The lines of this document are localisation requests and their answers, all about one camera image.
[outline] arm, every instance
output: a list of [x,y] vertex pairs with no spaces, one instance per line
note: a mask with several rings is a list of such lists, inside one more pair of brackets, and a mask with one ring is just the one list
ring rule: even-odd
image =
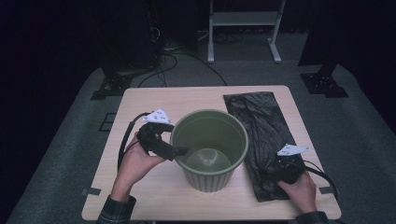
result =
[[127,148],[113,189],[96,223],[128,223],[136,203],[136,199],[129,195],[133,185],[164,161],[159,156],[146,154],[137,142],[136,134]]
[[301,215],[296,220],[299,224],[329,223],[324,212],[319,212],[315,203],[317,186],[305,171],[292,185],[283,181],[277,183],[289,195],[291,201],[300,209]]

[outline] folded black bag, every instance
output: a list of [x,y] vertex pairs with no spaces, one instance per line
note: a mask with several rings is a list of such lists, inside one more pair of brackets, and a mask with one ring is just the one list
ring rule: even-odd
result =
[[228,113],[247,130],[249,149],[245,165],[258,202],[288,199],[276,182],[295,182],[304,170],[288,162],[304,165],[304,161],[300,155],[276,155],[286,144],[295,142],[274,94],[261,91],[224,95],[224,101]]

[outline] gray carpet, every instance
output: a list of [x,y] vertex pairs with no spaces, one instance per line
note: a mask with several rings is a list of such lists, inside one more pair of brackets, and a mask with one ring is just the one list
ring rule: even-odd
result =
[[[324,171],[340,189],[341,220],[351,223],[396,223],[396,136],[342,66],[333,73],[349,98],[310,95],[300,79],[317,66],[297,66],[306,34],[279,34],[282,64],[274,64],[263,35],[244,35],[231,45],[215,45],[211,65],[230,86],[286,85],[300,110]],[[206,45],[181,49],[206,60]],[[132,87],[222,86],[205,64],[184,54],[161,56],[161,69],[136,77]],[[98,132],[107,113],[118,110],[121,97],[91,101],[104,78],[100,68],[87,79],[37,168],[8,223],[88,223],[81,217],[108,133]]]

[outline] wooden tabletop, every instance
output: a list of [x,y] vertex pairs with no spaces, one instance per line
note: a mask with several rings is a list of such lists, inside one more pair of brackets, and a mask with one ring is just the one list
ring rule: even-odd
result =
[[[92,188],[99,195],[88,195],[82,210],[86,220],[96,220],[110,194],[117,174],[117,159],[122,137],[137,115],[163,108],[172,124],[184,115],[199,109],[227,111],[224,94],[254,91],[273,92],[277,103],[298,146],[310,147],[303,153],[306,161],[321,168],[318,155],[309,138],[303,120],[286,86],[234,86],[234,87],[184,87],[129,89],[124,93],[120,108],[107,139],[102,159],[98,165]],[[145,122],[136,122],[132,133]],[[163,133],[169,142],[170,133]],[[311,174],[318,188],[328,187],[323,178]],[[258,203],[245,164],[239,165],[228,185],[217,192],[205,193],[194,189],[186,180],[175,161],[165,161],[152,169],[134,185],[131,194],[137,203],[131,219],[135,220],[287,220],[295,219],[298,211],[290,201]],[[341,211],[332,194],[317,190],[318,210],[326,212],[329,219],[337,219]]]

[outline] hand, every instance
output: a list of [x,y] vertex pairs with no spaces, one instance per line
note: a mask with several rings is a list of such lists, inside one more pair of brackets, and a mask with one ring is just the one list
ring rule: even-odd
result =
[[277,183],[289,195],[291,201],[301,210],[302,213],[318,211],[315,199],[317,186],[311,176],[305,171],[295,182],[290,185],[283,181]]
[[132,186],[141,180],[154,166],[165,161],[159,156],[150,156],[137,142],[136,134],[127,147],[119,173],[114,181],[110,198],[118,202],[128,202]]

